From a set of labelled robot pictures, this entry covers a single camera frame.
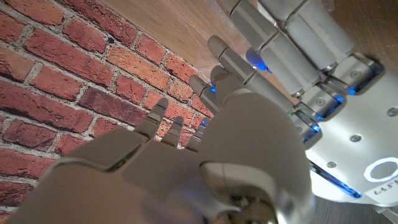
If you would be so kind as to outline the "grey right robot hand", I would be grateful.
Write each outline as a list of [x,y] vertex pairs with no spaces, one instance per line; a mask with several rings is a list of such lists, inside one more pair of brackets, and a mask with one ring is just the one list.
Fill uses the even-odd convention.
[[161,99],[49,168],[9,223],[308,223],[305,148],[287,114],[257,93],[225,101],[185,149],[177,119],[161,141]]

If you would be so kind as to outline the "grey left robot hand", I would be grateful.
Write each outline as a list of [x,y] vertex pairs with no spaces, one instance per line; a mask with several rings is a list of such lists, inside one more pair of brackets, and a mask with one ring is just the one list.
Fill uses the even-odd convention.
[[190,84],[214,118],[198,150],[215,197],[271,203],[302,218],[313,196],[373,205],[397,218],[397,74],[354,52],[317,1],[219,6],[250,43],[240,57],[218,36],[211,84]]

